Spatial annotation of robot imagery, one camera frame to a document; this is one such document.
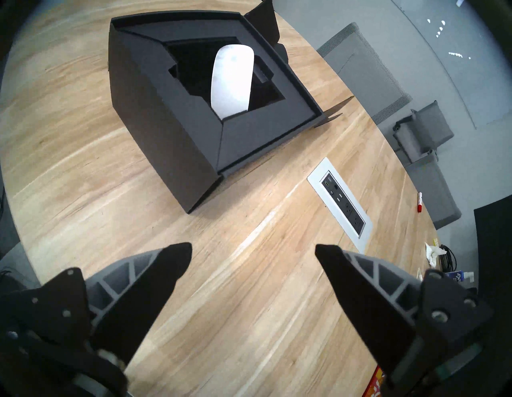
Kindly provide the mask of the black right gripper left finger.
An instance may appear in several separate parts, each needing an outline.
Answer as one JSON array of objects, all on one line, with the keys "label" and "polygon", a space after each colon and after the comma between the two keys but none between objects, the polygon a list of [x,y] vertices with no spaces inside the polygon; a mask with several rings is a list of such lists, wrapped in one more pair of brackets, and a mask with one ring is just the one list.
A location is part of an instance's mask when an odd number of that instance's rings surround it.
[{"label": "black right gripper left finger", "polygon": [[171,244],[37,288],[2,271],[1,396],[130,396],[125,369],[192,254]]}]

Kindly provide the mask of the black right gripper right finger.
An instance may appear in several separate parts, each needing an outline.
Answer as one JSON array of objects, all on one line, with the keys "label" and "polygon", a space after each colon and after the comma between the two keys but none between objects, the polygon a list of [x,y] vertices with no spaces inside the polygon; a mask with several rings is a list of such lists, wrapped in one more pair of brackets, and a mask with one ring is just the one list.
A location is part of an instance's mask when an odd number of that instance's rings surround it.
[{"label": "black right gripper right finger", "polygon": [[317,244],[345,315],[383,370],[382,396],[477,396],[493,310],[437,270],[419,280],[392,263]]}]

